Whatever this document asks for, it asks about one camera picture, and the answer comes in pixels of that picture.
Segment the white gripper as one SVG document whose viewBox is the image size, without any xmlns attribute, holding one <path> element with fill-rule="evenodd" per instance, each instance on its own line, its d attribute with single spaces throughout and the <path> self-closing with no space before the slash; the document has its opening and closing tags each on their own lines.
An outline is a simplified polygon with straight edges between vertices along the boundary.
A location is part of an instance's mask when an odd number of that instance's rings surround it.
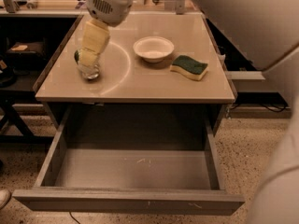
<svg viewBox="0 0 299 224">
<path fill-rule="evenodd" d="M 110 39 L 108 26 L 118 26 L 128 16 L 134 0 L 86 0 L 86 7 L 93 19 L 83 30 L 79 62 L 93 67 Z"/>
</svg>

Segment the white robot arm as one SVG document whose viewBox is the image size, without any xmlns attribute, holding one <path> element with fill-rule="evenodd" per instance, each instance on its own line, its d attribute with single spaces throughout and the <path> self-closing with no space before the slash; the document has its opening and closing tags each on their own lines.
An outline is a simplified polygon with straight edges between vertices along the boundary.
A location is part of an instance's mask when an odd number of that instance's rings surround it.
<svg viewBox="0 0 299 224">
<path fill-rule="evenodd" d="M 263 70 L 292 109 L 247 224 L 299 224 L 299 0 L 191 0 Z"/>
</svg>

